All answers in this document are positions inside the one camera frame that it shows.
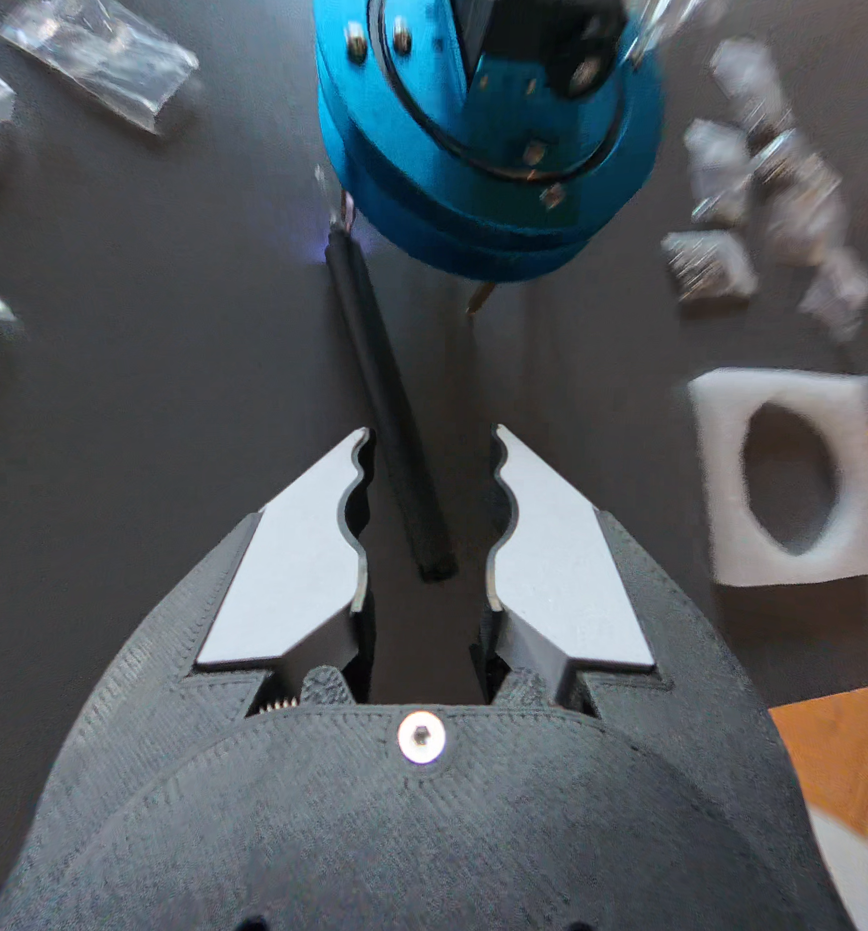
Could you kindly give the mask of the white foam frame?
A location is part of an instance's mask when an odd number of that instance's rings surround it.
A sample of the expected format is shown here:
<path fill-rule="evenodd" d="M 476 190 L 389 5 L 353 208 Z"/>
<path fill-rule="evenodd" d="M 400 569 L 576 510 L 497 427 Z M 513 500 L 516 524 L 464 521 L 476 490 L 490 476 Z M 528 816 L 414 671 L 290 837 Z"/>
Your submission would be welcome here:
<path fill-rule="evenodd" d="M 868 576 L 868 375 L 719 368 L 688 383 L 709 521 L 714 580 L 759 588 Z M 751 421 L 766 405 L 822 437 L 838 480 L 821 535 L 794 554 L 758 521 L 743 470 Z"/>

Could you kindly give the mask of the black desk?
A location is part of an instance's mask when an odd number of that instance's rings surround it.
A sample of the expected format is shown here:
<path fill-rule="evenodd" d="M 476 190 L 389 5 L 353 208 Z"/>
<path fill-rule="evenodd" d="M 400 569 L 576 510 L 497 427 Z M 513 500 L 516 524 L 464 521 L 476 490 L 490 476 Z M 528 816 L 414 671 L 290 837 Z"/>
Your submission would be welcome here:
<path fill-rule="evenodd" d="M 0 22 L 9 2 L 0 2 Z M 17 159 L 0 189 L 0 883 L 49 768 L 127 638 L 247 514 L 371 422 L 323 251 L 307 2 L 133 2 L 193 50 L 195 122 L 159 141 L 0 40 Z M 481 700 L 469 655 L 492 541 L 489 427 L 507 425 L 614 513 L 725 633 L 764 701 L 868 686 L 868 580 L 715 589 L 686 384 L 723 366 L 868 373 L 798 311 L 812 278 L 753 250 L 743 310 L 682 310 L 662 237 L 687 227 L 682 134 L 725 100 L 724 37 L 772 50 L 842 175 L 868 264 L 868 2 L 731 2 L 663 55 L 657 167 L 563 269 L 473 286 L 358 231 L 460 565 L 425 584 L 382 457 L 363 535 L 371 697 Z"/>

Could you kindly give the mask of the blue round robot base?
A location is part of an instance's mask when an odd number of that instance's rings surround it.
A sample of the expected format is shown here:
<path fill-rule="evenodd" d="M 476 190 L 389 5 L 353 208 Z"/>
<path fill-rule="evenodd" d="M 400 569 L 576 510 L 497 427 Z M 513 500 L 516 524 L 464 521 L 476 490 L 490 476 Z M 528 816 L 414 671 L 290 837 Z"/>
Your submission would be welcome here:
<path fill-rule="evenodd" d="M 486 285 L 572 261 L 655 164 L 648 9 L 314 2 L 323 142 L 356 211 L 411 258 Z"/>

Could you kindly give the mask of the cluster of small screw bags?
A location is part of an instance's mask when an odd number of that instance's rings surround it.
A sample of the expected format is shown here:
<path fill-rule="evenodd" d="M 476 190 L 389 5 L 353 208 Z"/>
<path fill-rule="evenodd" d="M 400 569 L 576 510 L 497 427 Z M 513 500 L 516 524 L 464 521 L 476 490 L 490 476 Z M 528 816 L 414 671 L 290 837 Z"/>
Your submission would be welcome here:
<path fill-rule="evenodd" d="M 732 122 L 686 128 L 694 229 L 667 234 L 662 250 L 685 303 L 744 304 L 758 276 L 742 232 L 764 205 L 766 246 L 782 264 L 813 270 L 800 313 L 837 343 L 859 332 L 868 267 L 847 243 L 842 177 L 798 128 L 772 53 L 750 38 L 723 40 L 709 62 Z"/>

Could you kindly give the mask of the black screwdriver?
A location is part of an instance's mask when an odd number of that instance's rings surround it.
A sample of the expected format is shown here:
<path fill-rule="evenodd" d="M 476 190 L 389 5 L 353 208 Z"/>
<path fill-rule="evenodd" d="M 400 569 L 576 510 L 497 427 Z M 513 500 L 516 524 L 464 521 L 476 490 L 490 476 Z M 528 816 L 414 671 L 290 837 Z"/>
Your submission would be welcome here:
<path fill-rule="evenodd" d="M 353 237 L 355 204 L 346 190 L 335 193 L 321 165 L 315 166 L 314 176 L 328 206 L 325 261 L 375 418 L 410 552 L 423 581 L 439 583 L 456 575 L 458 563 L 369 267 Z"/>

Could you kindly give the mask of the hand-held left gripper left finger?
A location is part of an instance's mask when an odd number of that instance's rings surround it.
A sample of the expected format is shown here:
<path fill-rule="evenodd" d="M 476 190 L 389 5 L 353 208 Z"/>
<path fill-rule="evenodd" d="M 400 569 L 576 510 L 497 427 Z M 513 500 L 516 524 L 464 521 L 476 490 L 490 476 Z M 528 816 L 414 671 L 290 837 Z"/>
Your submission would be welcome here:
<path fill-rule="evenodd" d="M 265 669 L 292 696 L 330 666 L 367 701 L 373 596 L 360 536 L 372 480 L 373 431 L 360 427 L 256 513 L 197 669 Z"/>

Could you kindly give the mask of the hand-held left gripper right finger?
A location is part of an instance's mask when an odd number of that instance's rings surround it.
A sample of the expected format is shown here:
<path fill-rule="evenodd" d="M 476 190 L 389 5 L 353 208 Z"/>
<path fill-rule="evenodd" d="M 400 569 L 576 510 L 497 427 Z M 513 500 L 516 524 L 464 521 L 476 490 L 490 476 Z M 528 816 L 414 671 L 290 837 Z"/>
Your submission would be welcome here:
<path fill-rule="evenodd" d="M 563 704 L 580 672 L 654 674 L 598 509 L 506 425 L 490 443 L 498 538 L 473 652 L 486 700 L 513 669 L 538 674 Z"/>

